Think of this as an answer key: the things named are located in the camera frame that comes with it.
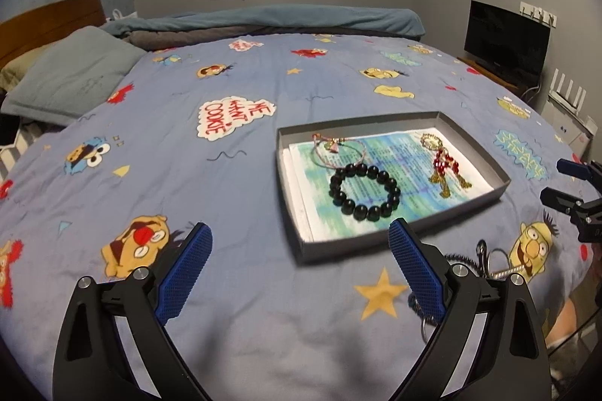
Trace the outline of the pearl hair clip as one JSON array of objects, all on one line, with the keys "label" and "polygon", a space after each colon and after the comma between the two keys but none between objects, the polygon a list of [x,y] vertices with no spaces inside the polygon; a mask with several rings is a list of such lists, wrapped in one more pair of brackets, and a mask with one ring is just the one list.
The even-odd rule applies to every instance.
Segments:
[{"label": "pearl hair clip", "polygon": [[515,273],[521,274],[523,269],[523,265],[506,268],[506,270],[499,270],[496,271],[496,273],[491,273],[489,278],[492,280],[505,280],[507,277],[510,277]]}]

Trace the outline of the black hair tie silver charm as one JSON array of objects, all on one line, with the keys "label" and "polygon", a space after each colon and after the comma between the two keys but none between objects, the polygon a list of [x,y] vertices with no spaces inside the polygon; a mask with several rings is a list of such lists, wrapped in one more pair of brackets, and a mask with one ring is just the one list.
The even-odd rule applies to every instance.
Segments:
[{"label": "black hair tie silver charm", "polygon": [[488,246],[485,240],[480,240],[476,244],[476,259],[479,276],[489,277]]}]

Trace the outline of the white wifi router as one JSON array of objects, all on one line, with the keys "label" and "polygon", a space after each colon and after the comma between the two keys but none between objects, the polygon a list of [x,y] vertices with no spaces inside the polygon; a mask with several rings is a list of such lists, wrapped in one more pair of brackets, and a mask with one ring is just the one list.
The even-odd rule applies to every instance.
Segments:
[{"label": "white wifi router", "polygon": [[566,77],[565,73],[555,69],[548,95],[567,111],[579,116],[587,97],[587,90],[576,85],[575,81]]}]

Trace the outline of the red bead gold tassel charm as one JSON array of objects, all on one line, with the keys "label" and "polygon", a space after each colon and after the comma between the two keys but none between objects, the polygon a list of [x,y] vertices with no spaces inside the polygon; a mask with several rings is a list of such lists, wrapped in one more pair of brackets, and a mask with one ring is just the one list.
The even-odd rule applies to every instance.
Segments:
[{"label": "red bead gold tassel charm", "polygon": [[440,196],[444,199],[451,196],[447,175],[453,175],[461,189],[469,189],[473,186],[461,175],[459,162],[449,154],[445,147],[441,147],[435,152],[432,167],[433,172],[429,177],[429,181],[440,187]]}]

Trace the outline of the printed blue-green paper sheet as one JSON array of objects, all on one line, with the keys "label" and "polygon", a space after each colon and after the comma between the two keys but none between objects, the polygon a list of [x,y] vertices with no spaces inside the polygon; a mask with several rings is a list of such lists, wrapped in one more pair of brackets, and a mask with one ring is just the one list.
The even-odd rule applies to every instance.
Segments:
[{"label": "printed blue-green paper sheet", "polygon": [[[435,151],[420,144],[431,133],[459,162],[473,186],[461,189],[447,175],[451,196],[429,181]],[[492,186],[440,130],[395,131],[354,138],[314,134],[281,153],[291,186],[293,209],[305,243],[352,239],[387,228],[403,217],[418,221],[481,197]]]}]

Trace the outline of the grey cardboard tray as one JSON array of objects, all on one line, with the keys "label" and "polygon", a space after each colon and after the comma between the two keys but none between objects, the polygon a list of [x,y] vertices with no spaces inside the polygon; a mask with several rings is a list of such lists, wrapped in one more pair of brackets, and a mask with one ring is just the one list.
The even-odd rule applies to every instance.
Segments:
[{"label": "grey cardboard tray", "polygon": [[418,232],[441,228],[498,201],[511,182],[441,111],[281,128],[277,166],[304,262],[381,247],[397,217]]}]

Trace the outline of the gold round hair clip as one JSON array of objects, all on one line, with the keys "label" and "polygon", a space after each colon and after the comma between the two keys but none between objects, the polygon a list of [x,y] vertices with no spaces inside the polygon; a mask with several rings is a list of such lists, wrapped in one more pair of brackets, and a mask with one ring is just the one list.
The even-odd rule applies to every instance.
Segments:
[{"label": "gold round hair clip", "polygon": [[420,144],[428,151],[437,152],[443,148],[443,141],[441,138],[431,133],[422,134],[420,136]]}]

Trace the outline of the black monitor screen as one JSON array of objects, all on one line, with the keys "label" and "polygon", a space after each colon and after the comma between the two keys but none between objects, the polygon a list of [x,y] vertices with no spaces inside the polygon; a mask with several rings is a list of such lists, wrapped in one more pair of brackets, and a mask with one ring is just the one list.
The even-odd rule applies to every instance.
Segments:
[{"label": "black monitor screen", "polygon": [[525,84],[543,72],[551,29],[544,24],[480,1],[470,1],[464,51],[488,67]]}]

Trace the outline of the blue cartoon bed sheet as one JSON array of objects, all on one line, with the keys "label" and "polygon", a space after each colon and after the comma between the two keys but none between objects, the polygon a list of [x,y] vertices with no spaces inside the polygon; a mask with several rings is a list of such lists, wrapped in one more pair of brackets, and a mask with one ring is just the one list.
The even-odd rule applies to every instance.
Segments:
[{"label": "blue cartoon bed sheet", "polygon": [[511,182],[495,203],[432,229],[445,252],[485,240],[503,266],[516,243],[550,328],[592,262],[551,186],[572,154],[533,110],[451,56],[397,38],[308,34],[222,40],[145,55],[112,100],[44,135],[10,172],[1,238],[10,267],[1,335],[37,390],[51,393],[59,326],[76,280],[113,276],[106,257],[146,258],[197,221],[214,235],[208,265],[168,333],[220,400],[383,400],[423,350],[391,252],[296,263],[277,182],[277,133],[290,126],[441,111],[476,138]]}]

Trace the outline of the striped cartoon pillow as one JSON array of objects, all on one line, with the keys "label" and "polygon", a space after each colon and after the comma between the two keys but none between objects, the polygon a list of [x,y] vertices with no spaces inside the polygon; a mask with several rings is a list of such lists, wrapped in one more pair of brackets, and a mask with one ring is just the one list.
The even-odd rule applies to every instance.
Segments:
[{"label": "striped cartoon pillow", "polygon": [[43,127],[37,122],[20,122],[8,136],[1,137],[1,182],[7,180],[9,172],[16,162],[27,152],[44,133]]}]

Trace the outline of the teal folded blanket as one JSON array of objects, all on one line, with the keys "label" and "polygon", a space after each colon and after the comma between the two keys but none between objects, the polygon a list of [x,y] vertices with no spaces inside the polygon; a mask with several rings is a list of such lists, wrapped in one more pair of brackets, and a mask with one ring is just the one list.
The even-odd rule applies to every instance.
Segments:
[{"label": "teal folded blanket", "polygon": [[108,21],[101,29],[119,37],[135,31],[187,32],[233,26],[345,28],[409,38],[426,35],[420,16],[408,8],[320,4],[271,4],[163,18],[122,18]]}]

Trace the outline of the grey-blue pillow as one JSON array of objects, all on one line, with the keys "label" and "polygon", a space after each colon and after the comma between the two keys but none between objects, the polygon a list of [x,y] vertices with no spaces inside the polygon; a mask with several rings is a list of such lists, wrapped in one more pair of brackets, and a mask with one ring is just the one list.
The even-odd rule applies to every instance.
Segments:
[{"label": "grey-blue pillow", "polygon": [[99,28],[81,28],[38,58],[1,111],[66,127],[104,103],[145,54]]}]

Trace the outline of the olive pillow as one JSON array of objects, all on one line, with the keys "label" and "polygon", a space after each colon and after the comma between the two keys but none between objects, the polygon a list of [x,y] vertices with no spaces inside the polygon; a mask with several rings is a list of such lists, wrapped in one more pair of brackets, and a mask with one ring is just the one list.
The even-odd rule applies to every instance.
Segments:
[{"label": "olive pillow", "polygon": [[27,71],[53,43],[35,48],[9,61],[0,70],[0,87],[5,92],[13,90],[27,74]]}]

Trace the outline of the wooden headboard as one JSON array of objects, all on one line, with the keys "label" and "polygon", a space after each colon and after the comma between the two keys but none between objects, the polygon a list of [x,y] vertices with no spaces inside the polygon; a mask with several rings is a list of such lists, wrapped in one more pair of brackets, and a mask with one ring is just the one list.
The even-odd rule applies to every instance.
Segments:
[{"label": "wooden headboard", "polygon": [[101,0],[62,0],[26,11],[0,25],[0,67],[87,26],[105,23]]}]

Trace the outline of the wall hook rack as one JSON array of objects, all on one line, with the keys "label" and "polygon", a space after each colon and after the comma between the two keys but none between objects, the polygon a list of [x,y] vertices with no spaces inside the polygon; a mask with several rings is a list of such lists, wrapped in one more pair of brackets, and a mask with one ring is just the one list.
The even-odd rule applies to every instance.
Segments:
[{"label": "wall hook rack", "polygon": [[545,11],[543,8],[538,8],[537,6],[522,1],[519,4],[519,13],[524,17],[531,18],[534,21],[544,24],[549,28],[555,29],[557,27],[557,15],[552,14],[550,11]]}]

